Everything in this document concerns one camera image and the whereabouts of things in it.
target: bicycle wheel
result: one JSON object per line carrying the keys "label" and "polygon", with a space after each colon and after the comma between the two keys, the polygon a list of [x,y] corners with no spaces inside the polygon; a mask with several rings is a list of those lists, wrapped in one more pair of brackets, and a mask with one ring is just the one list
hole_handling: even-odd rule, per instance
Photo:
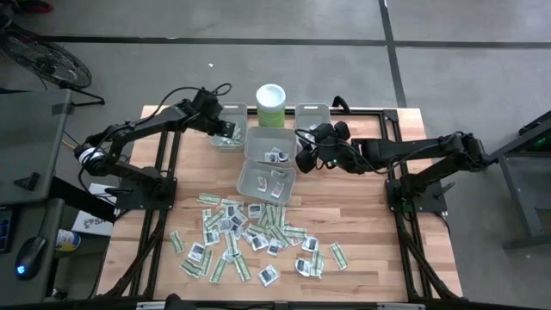
{"label": "bicycle wheel", "polygon": [[17,64],[60,88],[81,90],[90,86],[92,74],[86,65],[55,43],[35,40],[37,36],[12,24],[0,41],[0,49]]}

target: concrete floor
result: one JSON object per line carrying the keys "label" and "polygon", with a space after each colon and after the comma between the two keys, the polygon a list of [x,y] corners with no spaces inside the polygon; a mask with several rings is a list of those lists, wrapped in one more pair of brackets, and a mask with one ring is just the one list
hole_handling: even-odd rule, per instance
{"label": "concrete floor", "polygon": [[[51,15],[19,23],[41,34],[195,38],[383,40],[376,0],[57,0]],[[546,0],[387,0],[395,40],[550,41]],[[231,82],[227,101],[254,103],[258,86],[283,86],[291,105],[331,102],[397,107],[387,49],[377,46],[238,46],[65,44],[93,72],[88,91],[105,107],[81,108],[67,131],[83,140],[107,125],[139,116],[181,85]],[[397,48],[407,106],[420,108],[427,134],[473,132],[488,152],[515,137],[551,108],[551,49]],[[0,87],[40,90],[37,77],[0,59]],[[62,152],[58,174],[76,182],[77,163]],[[458,173],[447,194],[449,224],[464,295],[526,307],[551,307],[548,248],[504,252],[523,236],[500,169]],[[73,298],[95,279],[83,266],[100,254],[66,264],[57,285]]]}

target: computer mouse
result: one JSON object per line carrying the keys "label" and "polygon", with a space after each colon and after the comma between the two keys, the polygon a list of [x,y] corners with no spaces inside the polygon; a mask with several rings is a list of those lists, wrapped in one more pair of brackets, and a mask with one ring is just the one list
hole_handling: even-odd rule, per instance
{"label": "computer mouse", "polygon": [[17,253],[15,261],[15,276],[20,280],[30,280],[36,276],[42,263],[42,252],[46,240],[40,236],[25,241]]}

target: container lid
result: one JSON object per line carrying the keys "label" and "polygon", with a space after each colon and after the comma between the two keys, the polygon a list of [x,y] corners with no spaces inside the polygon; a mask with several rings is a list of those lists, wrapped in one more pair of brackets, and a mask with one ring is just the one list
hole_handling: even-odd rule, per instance
{"label": "container lid", "polygon": [[258,106],[268,111],[279,111],[285,107],[285,90],[276,84],[265,84],[257,90]]}

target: bicycle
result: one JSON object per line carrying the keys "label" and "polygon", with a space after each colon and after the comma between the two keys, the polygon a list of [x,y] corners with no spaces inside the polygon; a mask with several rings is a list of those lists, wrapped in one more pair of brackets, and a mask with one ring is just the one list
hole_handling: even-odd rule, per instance
{"label": "bicycle", "polygon": [[97,102],[73,104],[87,106],[105,104],[103,98],[83,91],[92,83],[92,74],[86,65],[63,47],[40,39],[13,22],[16,0],[0,0],[0,51],[40,79],[98,99]]}

